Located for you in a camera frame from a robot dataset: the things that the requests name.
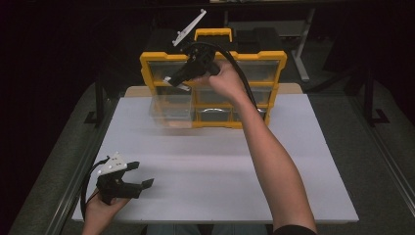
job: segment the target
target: person's right hand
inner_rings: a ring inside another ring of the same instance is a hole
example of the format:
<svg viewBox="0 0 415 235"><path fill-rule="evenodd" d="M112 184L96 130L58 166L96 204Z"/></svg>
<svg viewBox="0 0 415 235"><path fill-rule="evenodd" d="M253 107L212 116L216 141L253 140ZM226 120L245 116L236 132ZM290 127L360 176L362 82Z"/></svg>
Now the person's right hand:
<svg viewBox="0 0 415 235"><path fill-rule="evenodd" d="M109 206L101 200L101 194L98 192L98 189L96 189L86 205L85 223L83 225L82 234L101 234L110 225L114 216L130 200L131 199L114 198L111 200L111 205Z"/></svg>
<svg viewBox="0 0 415 235"><path fill-rule="evenodd" d="M210 77L199 77L195 81L200 84L209 85L217 94L225 97L231 103L234 103L242 97L248 97L244 88L244 83L228 62L217 62L220 67L218 75Z"/></svg>

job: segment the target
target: black shirt sleeve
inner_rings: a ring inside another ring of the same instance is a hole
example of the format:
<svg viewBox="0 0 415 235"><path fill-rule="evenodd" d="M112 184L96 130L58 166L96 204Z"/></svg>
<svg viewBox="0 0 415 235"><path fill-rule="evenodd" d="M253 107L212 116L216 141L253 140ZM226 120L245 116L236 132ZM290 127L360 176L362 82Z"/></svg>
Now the black shirt sleeve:
<svg viewBox="0 0 415 235"><path fill-rule="evenodd" d="M273 235L316 235L316 233L299 225L285 225L275 230Z"/></svg>

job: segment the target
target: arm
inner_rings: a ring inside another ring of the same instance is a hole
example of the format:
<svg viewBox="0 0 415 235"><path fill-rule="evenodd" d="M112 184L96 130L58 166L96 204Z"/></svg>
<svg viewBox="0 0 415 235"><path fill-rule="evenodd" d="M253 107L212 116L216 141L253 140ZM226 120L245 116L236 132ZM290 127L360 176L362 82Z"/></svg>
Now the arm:
<svg viewBox="0 0 415 235"><path fill-rule="evenodd" d="M226 97L241 118L259 184L271 209L274 230L301 225L316 231L300 174L290 155L269 130L247 96L230 64L221 64L216 76L199 78Z"/></svg>
<svg viewBox="0 0 415 235"><path fill-rule="evenodd" d="M110 225L114 216L130 201L130 199L113 199L111 205L101 201L101 195L97 190L92 194L87 203L85 223L82 235L101 234Z"/></svg>

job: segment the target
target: black cable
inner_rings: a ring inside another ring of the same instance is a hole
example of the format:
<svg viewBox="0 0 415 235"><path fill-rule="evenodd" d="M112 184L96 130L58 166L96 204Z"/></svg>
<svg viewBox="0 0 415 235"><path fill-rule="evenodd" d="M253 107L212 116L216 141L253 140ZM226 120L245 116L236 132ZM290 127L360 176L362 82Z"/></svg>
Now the black cable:
<svg viewBox="0 0 415 235"><path fill-rule="evenodd" d="M97 190L97 192L95 192L93 195L91 195L91 197L89 197L88 201L86 201L86 205L88 205L89 201L91 201L91 199L93 199L95 196L97 196L97 194L99 194L100 191Z"/></svg>
<svg viewBox="0 0 415 235"><path fill-rule="evenodd" d="M247 91L248 97L250 98L250 100L253 103L253 105L255 106L255 108L258 110L258 107L256 105L256 101L255 101L255 98L254 98L254 94L251 91L250 85L248 83L248 79L245 76L242 69L239 67L238 63L233 58L233 56L228 51L223 49L221 46L211 44L211 43L208 43L208 42L191 42L189 45L185 46L185 48L183 50L186 50L187 48L190 48L190 47L195 46L195 45L205 45L205 46L211 47L211 48L215 49L216 51L218 51L220 54L222 54L226 58L226 60L228 60L231 63L231 65L234 67L236 73L241 78L242 82L244 83L244 87L245 87L245 90Z"/></svg>
<svg viewBox="0 0 415 235"><path fill-rule="evenodd" d="M82 183L82 188L81 188L81 193L80 193L80 211L82 212L82 217L83 220L85 221L85 212L86 212L86 190L88 189L88 184L89 184L89 179L91 178L91 173L94 171L94 169L98 166L98 165L104 165L108 160L110 159L109 156L107 156L107 158L105 160L101 160L99 162L97 162L96 164L94 164L88 171L88 173L85 174L85 177L83 178L83 183Z"/></svg>

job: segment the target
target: dark floor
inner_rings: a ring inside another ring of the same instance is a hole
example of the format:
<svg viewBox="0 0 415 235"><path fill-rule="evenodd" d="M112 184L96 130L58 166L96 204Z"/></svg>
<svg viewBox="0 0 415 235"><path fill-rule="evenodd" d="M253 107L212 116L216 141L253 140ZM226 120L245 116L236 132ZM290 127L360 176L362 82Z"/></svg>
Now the dark floor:
<svg viewBox="0 0 415 235"><path fill-rule="evenodd" d="M2 16L10 17L14 24L5 27L8 33L4 35L9 40L1 48L2 67L8 68L1 70L1 75L11 78L10 85L2 86L3 107L11 111L6 116L8 122L2 122L7 123L2 129L8 136L2 144L4 149L13 149L14 156L18 157L1 165L1 171L7 172L2 177L2 187L10 189L4 200L12 202L2 204L1 218L4 224L11 224L14 216L3 212L20 212L10 234L45 234L50 232L50 221L56 219L55 211L63 204L62 195L68 191L66 186L71 183L73 169L78 167L91 139L99 132L94 124L84 123L89 112L95 110L95 78L103 78L112 97L129 85L140 84L140 70L134 63L138 62L146 42L140 35L149 29L142 24L135 26L135 21L144 21L143 18L84 16L78 12L68 15L72 8L63 5L50 6L54 11L35 2L6 6L4 9L10 11L5 10ZM98 38L104 39L94 43L92 39L79 40L90 35L86 28L95 24L97 18L101 19L100 27L110 29L97 29ZM285 50L289 52L297 43L284 41ZM336 75L322 70L332 46L330 39L311 37L302 54L310 81L300 81L288 53L289 61L280 82L297 82L307 91ZM399 68L405 71L389 72L391 80L407 80L402 78L407 75L406 67ZM370 127L362 118L362 89L355 96L345 94L350 77L318 93L309 93L360 217L356 223L319 224L320 234L415 234L414 213L401 196L404 191L396 186L396 179L402 182L403 175L409 185L403 188L406 191L415 188L415 128L409 115L402 112L396 88L388 88L389 82L379 80L375 82L374 109L382 110L390 122L375 127ZM62 234L80 234L82 223L64 220ZM3 226L2 223L2 234L9 229ZM106 234L139 234L141 229L142 225L115 223Z"/></svg>

